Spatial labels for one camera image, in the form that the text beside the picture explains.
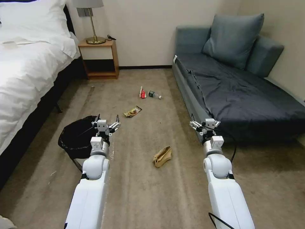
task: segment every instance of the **power cord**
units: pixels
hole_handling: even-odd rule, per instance
[[[223,221],[222,219],[218,218],[218,217],[217,217],[216,215],[214,215],[213,213],[210,213],[210,212],[209,212],[209,217],[210,217],[210,219],[211,219],[213,225],[215,226],[215,228],[217,228],[217,227],[216,227],[215,221],[213,220],[212,216],[213,216],[215,219],[217,219],[217,220],[219,220],[220,222],[222,222],[222,223],[223,223],[224,225],[226,225],[227,227],[229,227],[230,229],[234,229],[234,227],[230,226],[230,225],[227,224],[225,221]]]
[[[191,114],[191,119],[193,118],[193,120],[195,121],[195,118],[194,118],[194,115],[193,114]],[[219,131],[219,132],[223,132],[223,133],[225,133],[226,135],[228,135],[230,138],[232,138],[233,139],[233,142],[234,142],[234,152],[233,152],[233,155],[232,155],[232,157],[231,157],[231,163],[233,162],[233,160],[234,160],[234,157],[235,157],[235,154],[236,154],[236,150],[237,150],[237,142],[236,142],[236,139],[232,136],[232,134],[230,134],[229,132],[227,132],[227,131],[224,131],[224,130],[219,130],[219,129],[212,129],[212,128],[209,128],[209,127],[207,127],[207,126],[205,126],[205,128],[207,128],[207,129],[210,129],[210,130],[216,130],[216,131]]]
[[[112,36],[110,36],[109,34],[107,35],[106,40],[108,41],[112,41],[112,40],[116,40],[115,38],[113,38]]]

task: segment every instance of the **gray pillow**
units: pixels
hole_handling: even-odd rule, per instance
[[[211,37],[203,47],[203,53],[245,69],[253,43],[263,26],[264,14],[254,16],[215,15]]]

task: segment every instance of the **white duvet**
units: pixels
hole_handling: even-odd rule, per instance
[[[0,44],[0,154],[72,60],[46,42]]]

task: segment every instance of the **floor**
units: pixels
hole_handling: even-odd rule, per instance
[[[162,100],[139,98],[140,86]],[[118,80],[75,81],[49,116],[0,192],[0,214],[19,228],[63,228],[80,172],[57,145],[67,124],[101,114],[122,126],[111,139],[103,228],[212,229],[204,154],[170,69],[125,70]],[[135,105],[133,118],[123,112]],[[157,169],[153,155],[170,145],[172,160]],[[233,146],[226,144],[230,157]],[[305,225],[305,150],[296,142],[241,145],[234,174],[256,228]]]

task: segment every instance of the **black trash bag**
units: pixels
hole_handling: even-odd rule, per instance
[[[92,126],[95,119],[96,116],[87,116],[72,122],[61,132],[58,145],[67,152],[72,160],[90,157],[92,149],[90,140],[97,133],[97,130]]]

